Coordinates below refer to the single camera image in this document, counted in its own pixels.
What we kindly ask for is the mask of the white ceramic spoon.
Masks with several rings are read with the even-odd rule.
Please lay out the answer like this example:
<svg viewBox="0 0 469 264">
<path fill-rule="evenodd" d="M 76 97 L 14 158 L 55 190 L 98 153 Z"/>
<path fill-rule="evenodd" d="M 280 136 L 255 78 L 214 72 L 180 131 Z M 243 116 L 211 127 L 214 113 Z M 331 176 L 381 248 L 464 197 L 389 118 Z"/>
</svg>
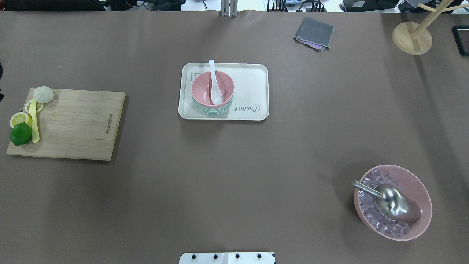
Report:
<svg viewBox="0 0 469 264">
<path fill-rule="evenodd" d="M 215 70 L 215 62 L 214 60 L 209 60 L 209 68 L 210 68 L 210 75 L 211 75 L 211 100 L 214 105 L 219 105 L 223 102 L 223 97 L 221 94 L 221 89 L 219 88 L 217 78 L 216 78 L 216 70 Z"/>
</svg>

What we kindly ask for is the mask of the green bowl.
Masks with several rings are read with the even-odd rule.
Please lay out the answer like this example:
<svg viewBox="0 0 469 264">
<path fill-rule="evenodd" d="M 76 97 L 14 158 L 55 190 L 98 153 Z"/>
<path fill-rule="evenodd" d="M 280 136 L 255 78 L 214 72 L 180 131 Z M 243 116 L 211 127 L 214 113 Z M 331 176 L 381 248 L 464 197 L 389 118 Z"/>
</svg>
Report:
<svg viewBox="0 0 469 264">
<path fill-rule="evenodd" d="M 196 107 L 198 108 L 198 110 L 200 110 L 201 112 L 205 113 L 205 114 L 208 114 L 208 115 L 218 115 L 218 114 L 221 114 L 222 112 L 225 112 L 227 111 L 231 105 L 232 105 L 232 100 L 230 102 L 228 102 L 225 106 L 223 107 L 218 107 L 218 108 L 215 108 L 215 109 L 210 109 L 210 108 L 207 108 L 207 107 L 204 107 L 202 105 L 200 105 L 198 102 L 196 102 L 195 99 L 192 99 L 193 102 L 195 103 Z"/>
</svg>

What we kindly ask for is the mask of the pink bowl with ice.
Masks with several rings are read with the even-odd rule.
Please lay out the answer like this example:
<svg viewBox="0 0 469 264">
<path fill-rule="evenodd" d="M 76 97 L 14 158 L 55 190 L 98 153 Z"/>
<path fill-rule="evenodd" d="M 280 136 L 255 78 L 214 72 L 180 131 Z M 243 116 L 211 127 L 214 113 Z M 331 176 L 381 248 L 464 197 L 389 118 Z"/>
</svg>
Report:
<svg viewBox="0 0 469 264">
<path fill-rule="evenodd" d="M 395 241 L 422 235 L 432 219 L 429 193 L 417 176 L 397 165 L 373 167 L 353 180 L 354 204 L 373 232 Z"/>
</svg>

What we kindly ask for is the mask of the cream rabbit tray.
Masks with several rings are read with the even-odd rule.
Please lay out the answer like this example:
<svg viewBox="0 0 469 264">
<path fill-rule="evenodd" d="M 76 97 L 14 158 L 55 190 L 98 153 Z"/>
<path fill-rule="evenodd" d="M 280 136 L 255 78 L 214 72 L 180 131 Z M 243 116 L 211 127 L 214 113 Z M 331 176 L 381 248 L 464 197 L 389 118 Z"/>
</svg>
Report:
<svg viewBox="0 0 469 264">
<path fill-rule="evenodd" d="M 178 112 L 184 119 L 261 121 L 269 114 L 268 70 L 264 65 L 217 63 L 216 70 L 228 74 L 234 83 L 231 106 L 217 115 L 208 115 L 196 107 L 191 87 L 196 77 L 209 70 L 208 62 L 190 62 L 182 69 Z"/>
</svg>

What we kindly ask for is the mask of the purple cloth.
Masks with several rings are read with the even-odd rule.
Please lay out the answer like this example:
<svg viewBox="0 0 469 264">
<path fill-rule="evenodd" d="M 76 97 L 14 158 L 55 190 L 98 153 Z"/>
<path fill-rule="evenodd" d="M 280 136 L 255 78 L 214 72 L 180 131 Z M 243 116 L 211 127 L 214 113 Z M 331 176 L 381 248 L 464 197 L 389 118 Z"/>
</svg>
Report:
<svg viewBox="0 0 469 264">
<path fill-rule="evenodd" d="M 322 45 L 319 45 L 319 44 L 310 43 L 308 41 L 303 41 L 303 40 L 297 40 L 297 41 L 300 42 L 301 44 L 304 44 L 308 47 L 313 48 L 314 50 L 316 50 L 318 52 L 323 52 L 325 50 L 325 47 L 322 46 Z"/>
</svg>

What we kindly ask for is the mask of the grey folded cloth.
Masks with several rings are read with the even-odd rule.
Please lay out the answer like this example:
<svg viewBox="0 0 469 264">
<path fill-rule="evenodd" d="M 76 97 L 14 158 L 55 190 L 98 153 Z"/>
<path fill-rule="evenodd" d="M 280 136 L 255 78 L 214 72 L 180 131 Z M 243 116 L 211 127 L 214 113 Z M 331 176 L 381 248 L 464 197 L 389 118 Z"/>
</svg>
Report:
<svg viewBox="0 0 469 264">
<path fill-rule="evenodd" d="M 334 31 L 335 26 L 333 25 L 305 17 L 294 39 L 308 41 L 322 45 L 325 48 L 330 48 L 330 41 Z"/>
</svg>

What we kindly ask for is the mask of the bamboo cutting board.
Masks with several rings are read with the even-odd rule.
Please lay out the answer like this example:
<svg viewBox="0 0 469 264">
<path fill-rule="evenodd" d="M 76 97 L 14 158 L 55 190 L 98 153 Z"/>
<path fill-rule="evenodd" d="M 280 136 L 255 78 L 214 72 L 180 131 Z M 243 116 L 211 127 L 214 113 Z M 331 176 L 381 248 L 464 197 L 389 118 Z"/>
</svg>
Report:
<svg viewBox="0 0 469 264">
<path fill-rule="evenodd" d="M 53 89 L 54 99 L 37 116 L 40 140 L 6 153 L 29 157 L 110 161 L 124 92 Z"/>
</svg>

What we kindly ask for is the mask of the metal ice scoop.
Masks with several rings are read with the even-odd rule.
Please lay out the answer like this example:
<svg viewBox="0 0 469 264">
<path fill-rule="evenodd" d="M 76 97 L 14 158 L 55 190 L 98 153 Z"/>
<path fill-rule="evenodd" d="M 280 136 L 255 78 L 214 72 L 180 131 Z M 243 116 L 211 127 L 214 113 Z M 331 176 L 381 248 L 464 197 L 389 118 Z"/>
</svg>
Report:
<svg viewBox="0 0 469 264">
<path fill-rule="evenodd" d="M 421 218 L 420 207 L 390 184 L 380 184 L 376 188 L 371 188 L 353 180 L 352 186 L 373 196 L 377 209 L 387 219 L 414 223 Z"/>
</svg>

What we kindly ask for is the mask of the white steamed bun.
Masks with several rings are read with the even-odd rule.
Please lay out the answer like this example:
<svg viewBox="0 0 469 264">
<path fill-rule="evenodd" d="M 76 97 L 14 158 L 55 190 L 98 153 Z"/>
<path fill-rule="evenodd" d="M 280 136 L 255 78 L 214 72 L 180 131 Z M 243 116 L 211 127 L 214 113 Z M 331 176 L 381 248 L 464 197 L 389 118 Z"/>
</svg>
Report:
<svg viewBox="0 0 469 264">
<path fill-rule="evenodd" d="M 38 103 L 46 104 L 54 99 L 54 92 L 50 87 L 40 86 L 34 90 L 33 99 Z"/>
</svg>

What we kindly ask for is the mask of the wooden mug tree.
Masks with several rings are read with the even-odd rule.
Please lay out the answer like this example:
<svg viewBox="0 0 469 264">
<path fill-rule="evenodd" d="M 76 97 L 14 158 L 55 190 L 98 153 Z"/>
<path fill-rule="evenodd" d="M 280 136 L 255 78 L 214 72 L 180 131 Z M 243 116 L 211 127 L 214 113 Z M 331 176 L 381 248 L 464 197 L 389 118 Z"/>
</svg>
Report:
<svg viewBox="0 0 469 264">
<path fill-rule="evenodd" d="M 410 55 L 423 55 L 428 52 L 432 46 L 432 35 L 427 27 L 443 12 L 457 10 L 468 7 L 468 4 L 448 7 L 452 1 L 443 0 L 436 8 L 428 7 L 422 3 L 418 7 L 430 12 L 421 24 L 415 22 L 403 22 L 397 25 L 392 31 L 392 40 L 400 50 Z"/>
</svg>

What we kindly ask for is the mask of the green lime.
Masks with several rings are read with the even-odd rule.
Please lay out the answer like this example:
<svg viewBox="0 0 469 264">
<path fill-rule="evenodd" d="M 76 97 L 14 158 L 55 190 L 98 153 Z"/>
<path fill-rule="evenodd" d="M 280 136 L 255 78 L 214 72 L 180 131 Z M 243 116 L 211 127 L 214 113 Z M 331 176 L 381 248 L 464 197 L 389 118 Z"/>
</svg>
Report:
<svg viewBox="0 0 469 264">
<path fill-rule="evenodd" d="M 10 140 L 15 146 L 25 145 L 32 138 L 32 129 L 25 122 L 15 125 L 10 134 Z"/>
</svg>

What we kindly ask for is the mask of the lemon half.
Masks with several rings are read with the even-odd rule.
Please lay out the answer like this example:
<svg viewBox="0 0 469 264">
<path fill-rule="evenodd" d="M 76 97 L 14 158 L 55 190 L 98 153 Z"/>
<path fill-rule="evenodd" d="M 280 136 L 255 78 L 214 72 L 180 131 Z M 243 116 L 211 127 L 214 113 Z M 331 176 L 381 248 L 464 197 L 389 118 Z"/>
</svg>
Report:
<svg viewBox="0 0 469 264">
<path fill-rule="evenodd" d="M 18 112 L 13 115 L 10 119 L 10 127 L 15 127 L 22 122 L 26 123 L 29 127 L 32 127 L 32 117 L 26 112 Z"/>
</svg>

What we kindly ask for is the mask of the aluminium frame post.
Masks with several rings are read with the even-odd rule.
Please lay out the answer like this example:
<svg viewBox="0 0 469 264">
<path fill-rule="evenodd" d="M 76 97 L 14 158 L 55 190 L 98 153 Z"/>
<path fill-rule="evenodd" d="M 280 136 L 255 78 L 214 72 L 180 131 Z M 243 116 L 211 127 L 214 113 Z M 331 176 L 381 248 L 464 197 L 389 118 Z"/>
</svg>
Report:
<svg viewBox="0 0 469 264">
<path fill-rule="evenodd" d="M 221 17 L 237 17 L 238 0 L 221 0 Z"/>
</svg>

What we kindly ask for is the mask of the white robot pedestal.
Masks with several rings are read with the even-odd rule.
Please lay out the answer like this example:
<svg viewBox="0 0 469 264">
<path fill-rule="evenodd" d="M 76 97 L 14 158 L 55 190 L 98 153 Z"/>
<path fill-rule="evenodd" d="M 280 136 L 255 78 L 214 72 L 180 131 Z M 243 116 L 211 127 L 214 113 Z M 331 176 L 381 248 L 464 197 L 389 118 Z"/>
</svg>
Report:
<svg viewBox="0 0 469 264">
<path fill-rule="evenodd" d="M 179 264 L 275 264 L 271 252 L 205 252 L 184 253 Z"/>
</svg>

